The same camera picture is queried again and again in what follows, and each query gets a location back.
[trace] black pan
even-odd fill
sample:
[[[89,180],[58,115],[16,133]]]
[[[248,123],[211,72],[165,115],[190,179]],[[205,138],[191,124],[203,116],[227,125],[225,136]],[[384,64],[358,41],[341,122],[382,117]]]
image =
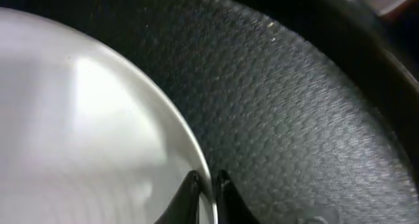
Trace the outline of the black pan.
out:
[[[330,213],[419,222],[415,65],[361,1],[2,3],[87,33],[139,66],[261,223]]]

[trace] textured black surface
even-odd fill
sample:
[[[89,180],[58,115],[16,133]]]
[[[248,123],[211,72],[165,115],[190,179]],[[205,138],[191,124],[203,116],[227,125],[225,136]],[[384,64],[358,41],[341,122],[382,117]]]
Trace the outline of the textured black surface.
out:
[[[262,223],[316,204],[365,223],[419,223],[414,184],[379,114],[279,23],[226,0],[27,1],[144,70]]]

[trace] white plate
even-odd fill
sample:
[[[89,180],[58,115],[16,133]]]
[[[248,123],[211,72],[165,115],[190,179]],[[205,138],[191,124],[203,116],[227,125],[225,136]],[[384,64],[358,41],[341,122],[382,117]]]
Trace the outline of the white plate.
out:
[[[144,73],[73,29],[0,9],[0,223],[154,223],[190,169],[210,180]]]

